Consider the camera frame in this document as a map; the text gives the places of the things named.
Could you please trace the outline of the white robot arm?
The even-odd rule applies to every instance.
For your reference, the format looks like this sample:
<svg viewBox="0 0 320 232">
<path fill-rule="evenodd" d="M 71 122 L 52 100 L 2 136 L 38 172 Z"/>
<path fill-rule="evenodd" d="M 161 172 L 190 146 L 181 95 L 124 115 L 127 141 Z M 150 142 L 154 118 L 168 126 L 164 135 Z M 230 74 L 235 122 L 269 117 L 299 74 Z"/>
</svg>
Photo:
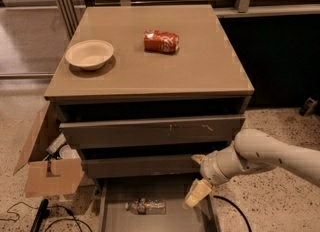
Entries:
<svg viewBox="0 0 320 232">
<path fill-rule="evenodd" d="M 193 208 L 218 186 L 238 175 L 255 174 L 281 167 L 320 186 L 320 152 L 289 145 L 257 130 L 243 129 L 230 146 L 207 155 L 196 154 L 202 179 L 196 179 L 184 205 Z"/>
</svg>

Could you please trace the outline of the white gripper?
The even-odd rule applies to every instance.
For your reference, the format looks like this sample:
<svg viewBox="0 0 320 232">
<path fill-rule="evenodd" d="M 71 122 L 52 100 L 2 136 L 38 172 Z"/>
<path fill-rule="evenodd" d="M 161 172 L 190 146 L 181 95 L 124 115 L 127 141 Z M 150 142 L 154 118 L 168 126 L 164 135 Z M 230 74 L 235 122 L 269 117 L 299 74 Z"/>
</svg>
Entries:
<svg viewBox="0 0 320 232">
<path fill-rule="evenodd" d="M 204 179 L 195 179 L 185 196 L 184 205 L 193 208 L 212 191 L 212 185 L 218 186 L 240 174 L 240 160 L 234 148 L 229 146 L 206 156 L 195 154 L 191 159 L 200 165 L 200 174 Z"/>
</svg>

